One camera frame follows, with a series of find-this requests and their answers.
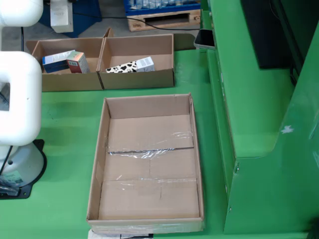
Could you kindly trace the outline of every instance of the small white box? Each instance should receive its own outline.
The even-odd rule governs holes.
[[[137,61],[132,61],[126,64],[106,69],[107,73],[129,73],[149,71],[155,71],[154,62],[150,56]]]
[[[68,0],[51,0],[50,17],[55,32],[73,32],[73,5]]]

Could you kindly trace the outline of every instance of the empty cardboard tray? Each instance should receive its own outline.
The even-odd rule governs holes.
[[[106,69],[151,56],[155,71],[106,73]],[[174,86],[174,35],[112,37],[103,43],[98,73],[105,89]]]
[[[101,234],[203,230],[191,96],[105,98],[87,222]]]

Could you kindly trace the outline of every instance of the cow print box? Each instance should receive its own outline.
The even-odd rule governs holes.
[[[126,64],[106,69],[107,73],[130,73],[149,71],[155,71],[154,62],[150,56],[141,60],[132,61]]]

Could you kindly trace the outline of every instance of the wooden pallet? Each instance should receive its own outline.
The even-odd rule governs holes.
[[[200,10],[164,12],[146,15],[128,16],[146,21],[147,23],[160,27],[170,28],[176,26],[190,26],[200,24]],[[141,21],[128,19],[130,31],[144,31],[154,29]]]

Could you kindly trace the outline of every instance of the green table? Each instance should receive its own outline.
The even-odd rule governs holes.
[[[85,218],[103,98],[188,92],[196,111],[206,228],[156,237],[304,238],[304,234],[222,235],[227,199],[206,52],[176,52],[175,77],[174,88],[44,93],[38,138],[45,140],[47,170],[29,199],[0,201],[0,238],[86,239],[89,226]]]

